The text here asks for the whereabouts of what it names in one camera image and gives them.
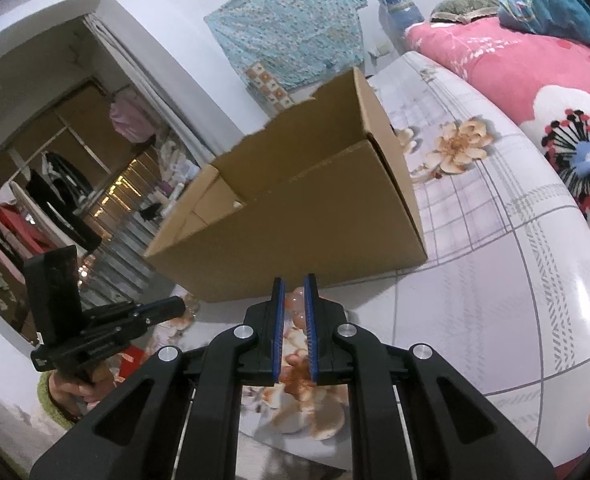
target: green sleeve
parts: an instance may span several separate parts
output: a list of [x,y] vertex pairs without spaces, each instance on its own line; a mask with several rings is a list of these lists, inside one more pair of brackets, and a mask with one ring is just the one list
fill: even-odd
[[6,462],[6,464],[8,465],[8,467],[10,469],[12,469],[13,471],[15,471],[15,473],[17,474],[17,476],[19,478],[21,478],[22,480],[28,480],[28,472],[24,471],[22,469],[22,467],[15,462],[15,460],[13,460],[12,458],[10,458],[10,456],[8,455],[8,453],[6,453],[3,449],[0,448],[0,456],[4,459],[4,461]]
[[52,372],[44,372],[40,377],[40,382],[37,384],[37,398],[40,399],[40,404],[46,414],[57,424],[59,424],[65,430],[70,430],[75,423],[72,422],[65,414],[60,410],[55,402],[50,397],[48,390],[48,380]]

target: floral bedspread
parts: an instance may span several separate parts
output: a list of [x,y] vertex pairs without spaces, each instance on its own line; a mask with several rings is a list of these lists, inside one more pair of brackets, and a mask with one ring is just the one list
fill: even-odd
[[496,104],[539,147],[590,226],[590,48],[502,28],[422,23],[406,37]]

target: blue clothing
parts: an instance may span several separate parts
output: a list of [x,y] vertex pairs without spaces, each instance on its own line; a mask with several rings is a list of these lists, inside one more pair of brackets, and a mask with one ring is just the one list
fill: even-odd
[[590,44],[590,7],[584,0],[499,0],[503,27]]

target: pillow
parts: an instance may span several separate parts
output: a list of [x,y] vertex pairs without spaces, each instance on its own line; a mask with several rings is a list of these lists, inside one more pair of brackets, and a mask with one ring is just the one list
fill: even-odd
[[498,15],[498,0],[444,0],[431,13],[432,22],[470,23]]

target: metal screw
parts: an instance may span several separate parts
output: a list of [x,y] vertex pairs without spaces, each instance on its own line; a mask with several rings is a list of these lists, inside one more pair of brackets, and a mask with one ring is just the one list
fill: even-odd
[[433,349],[425,344],[415,345],[413,347],[413,355],[418,359],[428,359],[433,355]]
[[337,333],[342,337],[353,337],[355,334],[357,334],[357,329],[355,328],[355,325],[351,325],[350,323],[342,323],[337,327]]
[[251,335],[253,335],[253,327],[248,325],[240,325],[235,330],[233,330],[233,334],[235,334],[236,338],[248,339]]
[[161,361],[164,361],[166,363],[171,362],[174,359],[177,359],[178,355],[179,352],[177,351],[177,348],[175,348],[174,346],[164,346],[157,353],[157,357],[159,357]]

